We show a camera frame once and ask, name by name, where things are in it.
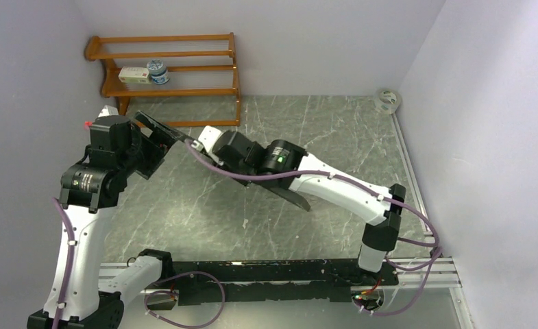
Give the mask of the wooden picture frame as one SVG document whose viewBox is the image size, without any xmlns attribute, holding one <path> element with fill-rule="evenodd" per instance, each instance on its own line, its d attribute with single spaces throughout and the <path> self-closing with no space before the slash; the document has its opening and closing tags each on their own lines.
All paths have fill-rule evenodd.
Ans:
<svg viewBox="0 0 538 329">
<path fill-rule="evenodd" d="M 293 176 L 284 176 L 285 173 L 299 169 L 303 157 L 308 155 L 304 148 L 282 139 L 274 140 L 266 147 L 253 141 L 255 142 L 255 148 L 249 157 L 254 158 L 255 173 L 242 175 L 227 171 L 216 155 L 209 156 L 193 149 L 191 142 L 196 138 L 161 123 L 142 111 L 138 111 L 134 115 L 134 119 L 152 131 L 163 130 L 174 135 L 178 142 L 183 142 L 190 151 L 194 151 L 198 159 L 212 166 L 216 172 L 232 178 L 243 186 L 248 186 L 249 184 L 259 185 L 305 211 L 310 210 L 308 201 L 291 190 L 291 185 L 295 178 Z"/>
</svg>

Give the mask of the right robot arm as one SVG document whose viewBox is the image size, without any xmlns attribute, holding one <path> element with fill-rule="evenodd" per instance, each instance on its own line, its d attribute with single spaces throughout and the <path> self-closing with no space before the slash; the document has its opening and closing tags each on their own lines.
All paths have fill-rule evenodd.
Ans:
<svg viewBox="0 0 538 329">
<path fill-rule="evenodd" d="M 372 284 L 381 273 L 384 257 L 395 249 L 406 189 L 370 184 L 345 174 L 307 152 L 303 147 L 278 139 L 263 147 L 236 131 L 222 132 L 207 126 L 199 135 L 207 156 L 223 170 L 240 175 L 275 175 L 296 171 L 297 176 L 261 180 L 257 184 L 309 211 L 303 193 L 340 206 L 365 221 L 355 276 Z"/>
</svg>

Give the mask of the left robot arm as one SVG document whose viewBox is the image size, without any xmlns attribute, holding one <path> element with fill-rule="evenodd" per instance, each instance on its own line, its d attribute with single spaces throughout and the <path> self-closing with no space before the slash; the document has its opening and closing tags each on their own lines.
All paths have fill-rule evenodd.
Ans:
<svg viewBox="0 0 538 329">
<path fill-rule="evenodd" d="M 153 284 L 174 279 L 172 256 L 154 249 L 107 283 L 99 272 L 105 239 L 128 178 L 150 178 L 184 133 L 139 112 L 133 118 L 106 115 L 87 125 L 84 156 L 60 179 L 54 199 L 62 220 L 56 273 L 43 308 L 31 314 L 28 328 L 117 328 L 126 305 Z"/>
</svg>

